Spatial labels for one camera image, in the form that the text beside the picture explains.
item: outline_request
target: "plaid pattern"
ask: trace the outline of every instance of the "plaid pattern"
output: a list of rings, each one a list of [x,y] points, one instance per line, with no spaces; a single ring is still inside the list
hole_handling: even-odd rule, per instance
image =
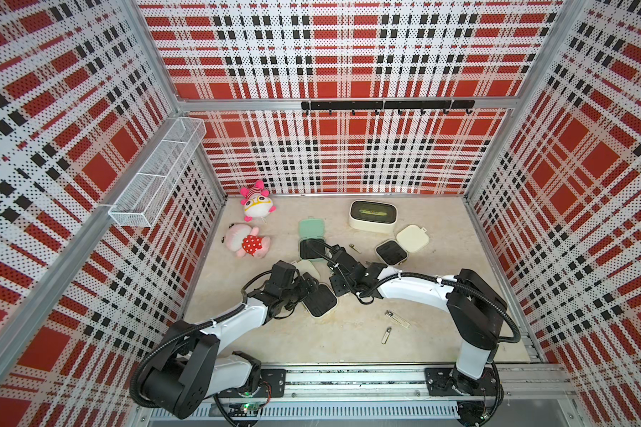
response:
[[[167,107],[116,4],[0,3],[1,328]]]
[[[194,113],[227,193],[463,194],[504,111]]]
[[[138,0],[184,99],[513,96],[562,1]]]
[[[472,198],[594,423],[641,426],[641,2],[587,2]]]
[[[155,227],[111,227],[0,385],[0,426],[123,426],[128,379],[182,312],[218,208],[192,160]]]
[[[167,115],[116,0],[0,0],[0,328]],[[126,378],[179,312],[209,194],[193,165],[160,225],[109,230],[0,386],[0,426],[124,423]]]

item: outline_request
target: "plush toy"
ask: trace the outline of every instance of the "plush toy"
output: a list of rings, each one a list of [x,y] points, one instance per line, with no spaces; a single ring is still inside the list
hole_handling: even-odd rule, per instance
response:
[[[264,258],[271,248],[271,238],[259,236],[259,227],[252,228],[247,224],[232,224],[222,242],[239,257],[248,253],[255,258]]]
[[[240,194],[245,196],[240,203],[244,206],[245,221],[250,222],[254,218],[268,217],[276,208],[268,195],[269,191],[264,190],[264,182],[258,180],[250,189],[241,188]]]

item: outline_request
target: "beige box with black lid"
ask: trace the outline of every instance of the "beige box with black lid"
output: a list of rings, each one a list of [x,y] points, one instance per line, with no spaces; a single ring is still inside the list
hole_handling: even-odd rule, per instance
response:
[[[379,201],[355,200],[349,209],[349,226],[367,232],[393,234],[396,206]]]

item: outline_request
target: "white mesh basket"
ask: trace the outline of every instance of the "white mesh basket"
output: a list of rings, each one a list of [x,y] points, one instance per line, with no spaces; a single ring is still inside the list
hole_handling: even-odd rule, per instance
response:
[[[204,120],[179,117],[109,214],[120,226],[152,227],[206,133]]]

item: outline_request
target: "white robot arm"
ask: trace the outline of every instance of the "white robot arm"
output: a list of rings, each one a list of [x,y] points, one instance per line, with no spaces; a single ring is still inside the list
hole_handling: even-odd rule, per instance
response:
[[[520,340],[517,327],[505,313],[505,302],[474,271],[432,277],[384,264],[366,268],[343,248],[335,248],[332,258],[326,258],[328,265],[359,299],[407,299],[451,314],[463,338],[451,374],[452,387],[463,396],[472,394],[499,342]],[[271,277],[262,288],[245,292],[254,280],[268,273]],[[217,355],[238,337],[274,319],[282,308],[294,309],[317,289],[316,279],[308,274],[299,277],[294,266],[277,262],[270,272],[258,275],[243,288],[243,302],[230,311],[199,325],[173,324],[133,374],[131,397],[138,405],[162,407],[183,419],[205,396],[226,389],[254,393],[260,386],[261,363],[241,352],[223,358]],[[513,337],[499,337],[504,321],[511,326]]]

